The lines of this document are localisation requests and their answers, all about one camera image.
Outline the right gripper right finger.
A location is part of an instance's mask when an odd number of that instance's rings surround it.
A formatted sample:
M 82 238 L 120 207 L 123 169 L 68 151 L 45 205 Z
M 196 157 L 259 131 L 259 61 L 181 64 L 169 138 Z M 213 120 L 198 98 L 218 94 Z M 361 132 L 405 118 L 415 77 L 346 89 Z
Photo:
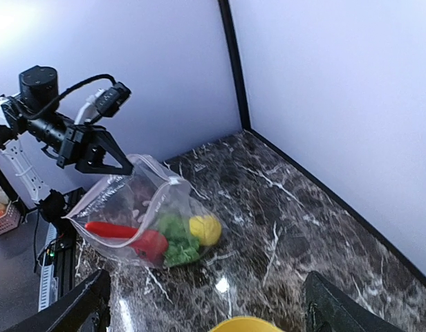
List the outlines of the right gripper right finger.
M 317 271 L 308 274 L 303 289 L 307 331 L 400 330 L 362 308 Z

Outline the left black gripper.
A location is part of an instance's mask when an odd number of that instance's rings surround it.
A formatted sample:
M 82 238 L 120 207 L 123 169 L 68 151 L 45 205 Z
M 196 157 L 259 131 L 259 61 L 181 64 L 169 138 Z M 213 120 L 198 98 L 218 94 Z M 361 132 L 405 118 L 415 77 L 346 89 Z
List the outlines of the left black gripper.
M 44 153 L 82 173 L 131 175 L 133 165 L 113 136 L 100 125 L 75 124 L 66 116 L 27 121 L 27 131 L 46 146 Z

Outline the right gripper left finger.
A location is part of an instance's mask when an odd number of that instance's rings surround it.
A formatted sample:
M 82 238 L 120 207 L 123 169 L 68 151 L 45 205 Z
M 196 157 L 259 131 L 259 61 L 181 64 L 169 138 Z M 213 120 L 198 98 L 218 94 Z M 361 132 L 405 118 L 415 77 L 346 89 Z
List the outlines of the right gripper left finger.
M 99 269 L 48 308 L 8 331 L 106 331 L 110 326 L 111 277 Z

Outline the yellow plastic basket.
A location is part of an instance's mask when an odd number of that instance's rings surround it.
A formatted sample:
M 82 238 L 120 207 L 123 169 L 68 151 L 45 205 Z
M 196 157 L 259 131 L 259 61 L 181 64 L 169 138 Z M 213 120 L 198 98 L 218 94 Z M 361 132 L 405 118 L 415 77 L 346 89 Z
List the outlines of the yellow plastic basket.
M 256 317 L 234 317 L 216 325 L 211 332 L 282 332 L 282 330 Z

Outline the clear zip top bag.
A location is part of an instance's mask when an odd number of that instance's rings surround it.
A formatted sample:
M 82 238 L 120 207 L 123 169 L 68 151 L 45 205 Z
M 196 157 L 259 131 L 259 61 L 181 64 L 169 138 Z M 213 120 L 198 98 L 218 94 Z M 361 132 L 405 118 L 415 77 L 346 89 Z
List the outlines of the clear zip top bag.
M 162 214 L 179 214 L 188 219 L 213 215 L 221 223 L 222 237 L 225 229 L 223 223 L 192 197 L 193 187 L 188 180 L 149 155 L 133 154 L 128 159 L 133 165 L 131 175 L 101 178 L 66 215 L 83 240 L 96 252 L 107 259 L 129 265 L 167 268 L 164 262 L 157 266 L 139 258 L 129 246 L 145 230 L 159 231 L 158 219 Z M 85 225 L 92 221 L 125 225 L 138 231 L 129 239 L 99 237 L 85 229 Z M 200 245 L 200 258 L 214 246 Z

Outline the red tomato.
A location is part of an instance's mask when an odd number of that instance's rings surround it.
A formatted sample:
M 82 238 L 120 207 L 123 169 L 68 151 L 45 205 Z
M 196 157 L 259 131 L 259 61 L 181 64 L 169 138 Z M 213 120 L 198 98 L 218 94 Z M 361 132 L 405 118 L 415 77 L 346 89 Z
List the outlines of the red tomato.
M 164 254 L 169 243 L 164 235 L 157 230 L 145 230 L 141 236 L 129 245 L 139 258 L 160 266 L 164 262 Z

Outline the green grape bunch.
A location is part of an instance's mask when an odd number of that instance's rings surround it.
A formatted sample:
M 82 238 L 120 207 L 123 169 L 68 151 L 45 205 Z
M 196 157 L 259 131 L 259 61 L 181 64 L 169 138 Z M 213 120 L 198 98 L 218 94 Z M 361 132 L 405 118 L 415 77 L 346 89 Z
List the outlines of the green grape bunch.
M 179 214 L 162 214 L 158 219 L 158 230 L 168 242 L 164 253 L 165 267 L 189 264 L 200 258 L 200 243 L 190 232 L 188 218 Z

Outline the yellow bell pepper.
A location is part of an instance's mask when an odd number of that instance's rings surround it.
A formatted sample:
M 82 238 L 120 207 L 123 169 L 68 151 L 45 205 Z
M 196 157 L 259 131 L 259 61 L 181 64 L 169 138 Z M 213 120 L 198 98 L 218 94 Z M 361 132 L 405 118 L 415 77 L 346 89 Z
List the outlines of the yellow bell pepper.
M 193 216 L 189 219 L 189 230 L 201 246 L 214 246 L 221 237 L 222 226 L 213 215 Z

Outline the red chili pepper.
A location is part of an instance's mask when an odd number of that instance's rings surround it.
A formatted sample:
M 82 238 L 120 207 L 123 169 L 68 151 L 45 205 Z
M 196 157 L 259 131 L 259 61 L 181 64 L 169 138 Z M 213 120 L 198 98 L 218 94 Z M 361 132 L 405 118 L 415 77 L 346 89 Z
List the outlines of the red chili pepper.
M 92 221 L 87 223 L 85 225 L 85 229 L 99 237 L 114 239 L 129 239 L 132 238 L 138 231 L 137 228 L 99 221 Z

